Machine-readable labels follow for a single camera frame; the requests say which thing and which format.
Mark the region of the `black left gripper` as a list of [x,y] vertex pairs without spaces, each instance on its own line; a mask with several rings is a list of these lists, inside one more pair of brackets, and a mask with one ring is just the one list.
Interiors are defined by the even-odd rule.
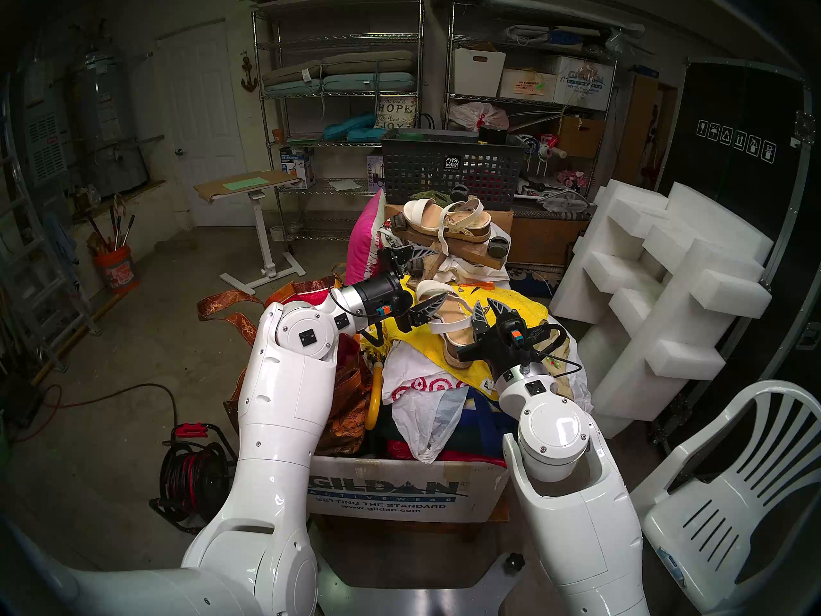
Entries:
[[446,302],[447,293],[439,293],[414,305],[412,294],[402,286],[403,271],[407,265],[416,264],[415,261],[438,257],[441,253],[424,245],[379,249],[374,275],[354,285],[360,301],[360,305],[354,307],[354,315],[371,324],[394,319],[402,333],[429,324]]

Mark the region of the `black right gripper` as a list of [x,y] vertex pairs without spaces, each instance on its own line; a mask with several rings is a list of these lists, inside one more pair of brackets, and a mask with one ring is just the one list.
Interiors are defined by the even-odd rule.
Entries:
[[494,379],[518,365],[538,361],[534,345],[545,340],[545,324],[528,328],[516,310],[491,297],[488,306],[496,317],[494,325],[489,325],[486,309],[476,301],[471,314],[474,341],[457,348],[458,360],[485,362]]

